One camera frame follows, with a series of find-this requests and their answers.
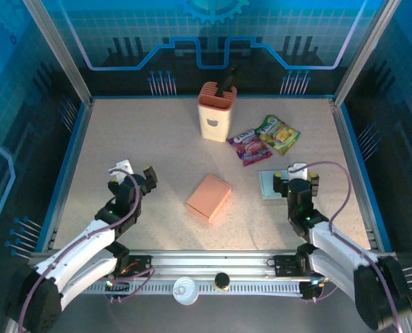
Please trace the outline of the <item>purple candy bag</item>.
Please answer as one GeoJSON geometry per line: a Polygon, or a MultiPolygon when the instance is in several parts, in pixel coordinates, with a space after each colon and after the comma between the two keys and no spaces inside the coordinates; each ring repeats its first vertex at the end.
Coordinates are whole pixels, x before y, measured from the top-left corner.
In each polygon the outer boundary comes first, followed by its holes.
{"type": "Polygon", "coordinates": [[[250,129],[227,139],[227,142],[236,151],[237,156],[242,161],[243,166],[249,166],[272,156],[271,150],[256,134],[254,129],[250,129]]]}

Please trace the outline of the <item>light blue paper box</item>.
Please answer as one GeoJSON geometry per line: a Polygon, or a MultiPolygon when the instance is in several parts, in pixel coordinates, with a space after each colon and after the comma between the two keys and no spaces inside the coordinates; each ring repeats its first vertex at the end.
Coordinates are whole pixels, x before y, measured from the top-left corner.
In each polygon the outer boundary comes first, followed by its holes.
{"type": "Polygon", "coordinates": [[[289,179],[287,170],[264,170],[258,173],[261,202],[264,205],[286,205],[286,198],[282,197],[281,193],[275,192],[273,189],[273,176],[277,172],[281,173],[281,179],[289,179]]]}

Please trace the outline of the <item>aluminium frame post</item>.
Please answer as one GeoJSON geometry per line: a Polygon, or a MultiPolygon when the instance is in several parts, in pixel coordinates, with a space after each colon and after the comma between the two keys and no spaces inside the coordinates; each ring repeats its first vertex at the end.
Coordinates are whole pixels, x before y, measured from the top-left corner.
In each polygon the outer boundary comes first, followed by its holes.
{"type": "Polygon", "coordinates": [[[77,95],[86,106],[92,105],[92,94],[90,93],[83,77],[81,76],[74,59],[67,49],[61,35],[59,34],[52,18],[47,12],[41,0],[22,0],[31,17],[52,50],[56,60],[64,70],[67,78],[75,89],[77,95]]]}
{"type": "Polygon", "coordinates": [[[350,63],[334,95],[334,106],[339,108],[355,84],[356,79],[375,50],[390,20],[393,18],[401,0],[384,0],[373,19],[366,37],[359,46],[354,60],[350,63]]]}

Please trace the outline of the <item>white round cap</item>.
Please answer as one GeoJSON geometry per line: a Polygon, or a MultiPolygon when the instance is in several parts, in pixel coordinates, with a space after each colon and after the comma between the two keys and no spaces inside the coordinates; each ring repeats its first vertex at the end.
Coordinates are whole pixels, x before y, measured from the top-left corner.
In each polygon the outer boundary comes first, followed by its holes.
{"type": "Polygon", "coordinates": [[[197,301],[199,287],[192,278],[181,277],[175,281],[172,294],[178,303],[189,306],[197,301]]]}

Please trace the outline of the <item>orange paper box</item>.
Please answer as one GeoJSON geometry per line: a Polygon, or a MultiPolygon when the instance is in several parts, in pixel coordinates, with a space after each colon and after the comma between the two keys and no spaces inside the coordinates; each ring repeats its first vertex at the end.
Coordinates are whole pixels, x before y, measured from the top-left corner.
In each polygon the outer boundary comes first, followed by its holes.
{"type": "Polygon", "coordinates": [[[185,203],[186,208],[198,218],[210,223],[232,193],[232,187],[209,174],[185,203]]]}

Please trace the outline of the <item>cream knife block orange top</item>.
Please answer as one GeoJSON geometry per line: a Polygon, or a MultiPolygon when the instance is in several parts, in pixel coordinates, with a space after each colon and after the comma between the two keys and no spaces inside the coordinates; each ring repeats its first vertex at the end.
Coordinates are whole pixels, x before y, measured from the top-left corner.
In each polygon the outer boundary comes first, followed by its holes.
{"type": "Polygon", "coordinates": [[[225,142],[230,132],[232,111],[237,98],[237,89],[231,86],[223,97],[216,95],[217,82],[206,82],[198,95],[200,132],[204,139],[225,142]]]}

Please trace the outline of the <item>black handled knife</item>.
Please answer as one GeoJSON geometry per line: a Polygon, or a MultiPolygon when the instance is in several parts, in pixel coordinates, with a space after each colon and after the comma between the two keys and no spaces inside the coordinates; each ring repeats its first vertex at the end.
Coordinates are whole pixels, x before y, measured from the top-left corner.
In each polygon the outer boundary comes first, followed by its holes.
{"type": "Polygon", "coordinates": [[[232,85],[234,83],[234,79],[236,78],[238,74],[238,67],[237,66],[232,66],[227,73],[227,75],[217,83],[217,91],[215,93],[215,96],[217,97],[224,97],[224,92],[231,92],[232,91],[232,85]]]}

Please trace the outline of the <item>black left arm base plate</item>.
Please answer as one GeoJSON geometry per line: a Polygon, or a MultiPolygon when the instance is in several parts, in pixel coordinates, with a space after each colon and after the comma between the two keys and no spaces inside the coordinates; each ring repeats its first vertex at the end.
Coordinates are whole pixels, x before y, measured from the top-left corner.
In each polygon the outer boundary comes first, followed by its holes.
{"type": "Polygon", "coordinates": [[[152,266],[150,255],[129,255],[118,260],[113,272],[108,274],[110,278],[130,278],[152,266]]]}

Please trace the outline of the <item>green yellow candy bag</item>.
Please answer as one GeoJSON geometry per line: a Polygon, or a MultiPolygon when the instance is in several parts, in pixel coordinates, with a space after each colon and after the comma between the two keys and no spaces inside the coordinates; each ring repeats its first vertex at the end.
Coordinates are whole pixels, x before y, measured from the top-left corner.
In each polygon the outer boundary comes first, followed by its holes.
{"type": "Polygon", "coordinates": [[[284,155],[300,137],[300,132],[284,123],[277,116],[267,115],[262,124],[255,128],[255,133],[281,155],[284,155]]]}

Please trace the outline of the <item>aluminium extrusion beam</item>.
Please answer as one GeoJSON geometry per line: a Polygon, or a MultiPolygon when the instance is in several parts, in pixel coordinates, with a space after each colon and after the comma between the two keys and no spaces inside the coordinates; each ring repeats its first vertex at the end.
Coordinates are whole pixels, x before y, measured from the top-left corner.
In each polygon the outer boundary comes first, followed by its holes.
{"type": "MultiPolygon", "coordinates": [[[[147,278],[151,270],[155,270],[154,278],[160,280],[177,280],[190,277],[195,280],[212,280],[217,273],[224,272],[231,281],[249,280],[285,280],[312,281],[325,280],[325,277],[276,277],[274,270],[266,261],[275,255],[296,255],[291,251],[132,251],[129,255],[150,255],[152,266],[145,271],[133,275],[131,280],[147,278]]],[[[119,258],[110,251],[102,250],[93,257],[85,255],[70,262],[61,259],[57,267],[62,267],[67,273],[66,280],[77,277],[95,277],[95,280],[105,280],[113,272],[119,258]]]]}

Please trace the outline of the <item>black connector box with LED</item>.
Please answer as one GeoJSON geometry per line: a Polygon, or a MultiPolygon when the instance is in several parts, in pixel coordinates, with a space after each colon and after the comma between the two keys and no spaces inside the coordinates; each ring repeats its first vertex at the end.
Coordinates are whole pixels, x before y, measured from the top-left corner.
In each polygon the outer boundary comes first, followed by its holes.
{"type": "Polygon", "coordinates": [[[114,299],[122,299],[130,291],[129,277],[122,277],[114,279],[113,277],[106,277],[104,284],[105,297],[113,302],[114,299]]]}
{"type": "Polygon", "coordinates": [[[323,294],[325,283],[319,280],[313,280],[308,282],[300,282],[300,298],[305,301],[316,302],[323,294]]]}

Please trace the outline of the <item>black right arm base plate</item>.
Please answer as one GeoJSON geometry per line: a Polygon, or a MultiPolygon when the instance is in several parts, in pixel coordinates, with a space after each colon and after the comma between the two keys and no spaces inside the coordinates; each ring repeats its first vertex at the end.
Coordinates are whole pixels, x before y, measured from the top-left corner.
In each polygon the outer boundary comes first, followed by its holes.
{"type": "Polygon", "coordinates": [[[321,273],[311,268],[309,258],[301,254],[275,255],[266,263],[274,270],[277,278],[323,277],[321,273]]]}

